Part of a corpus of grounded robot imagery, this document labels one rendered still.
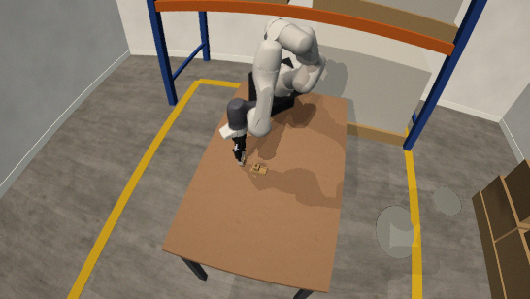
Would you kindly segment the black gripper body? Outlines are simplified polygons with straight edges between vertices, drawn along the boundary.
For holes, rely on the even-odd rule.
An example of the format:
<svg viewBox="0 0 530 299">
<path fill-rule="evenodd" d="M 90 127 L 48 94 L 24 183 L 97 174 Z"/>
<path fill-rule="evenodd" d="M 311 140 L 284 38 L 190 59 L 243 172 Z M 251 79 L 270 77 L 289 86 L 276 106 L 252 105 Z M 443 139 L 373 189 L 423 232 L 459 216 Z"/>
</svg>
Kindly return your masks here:
<svg viewBox="0 0 530 299">
<path fill-rule="evenodd" d="M 237 147 L 240 147 L 241 146 L 241 142 L 243 140 L 245 140 L 246 137 L 247 137 L 247 133 L 245 135 L 241 136 L 241 137 L 234 137 L 234 138 L 232 138 L 232 140 L 235 142 L 235 146 L 236 146 L 236 144 L 238 144 Z"/>
</svg>

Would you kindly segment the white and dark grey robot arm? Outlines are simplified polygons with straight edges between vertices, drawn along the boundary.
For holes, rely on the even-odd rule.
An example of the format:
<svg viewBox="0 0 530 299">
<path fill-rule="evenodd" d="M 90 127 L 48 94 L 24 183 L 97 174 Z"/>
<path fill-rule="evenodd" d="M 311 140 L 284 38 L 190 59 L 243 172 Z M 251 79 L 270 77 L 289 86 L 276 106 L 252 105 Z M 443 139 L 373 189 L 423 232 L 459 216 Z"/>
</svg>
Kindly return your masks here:
<svg viewBox="0 0 530 299">
<path fill-rule="evenodd" d="M 308 94 L 325 68 L 326 58 L 318 52 L 316 35 L 310 26 L 296 26 L 274 17 L 264 32 L 265 40 L 259 44 L 252 65 L 257 102 L 235 98 L 228 103 L 228 123 L 219 129 L 224 140 L 241 137 L 247 131 L 254 137 L 266 136 L 272 130 L 274 95 L 290 96 L 294 89 Z M 301 66 L 292 69 L 283 64 L 282 49 L 295 54 Z"/>
</svg>

